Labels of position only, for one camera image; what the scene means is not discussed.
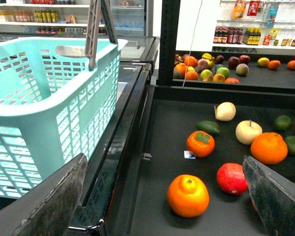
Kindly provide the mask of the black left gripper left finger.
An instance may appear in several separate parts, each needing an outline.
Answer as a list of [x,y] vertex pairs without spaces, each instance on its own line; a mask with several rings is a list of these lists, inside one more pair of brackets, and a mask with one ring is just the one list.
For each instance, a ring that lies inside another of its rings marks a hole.
[[0,236],[63,236],[83,190],[87,158],[80,153],[24,196],[0,210]]

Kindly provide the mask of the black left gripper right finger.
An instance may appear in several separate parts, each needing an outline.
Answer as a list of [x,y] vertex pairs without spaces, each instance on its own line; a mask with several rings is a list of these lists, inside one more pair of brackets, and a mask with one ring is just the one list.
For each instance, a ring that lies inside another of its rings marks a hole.
[[268,235],[295,236],[295,184],[252,156],[244,156],[242,167]]

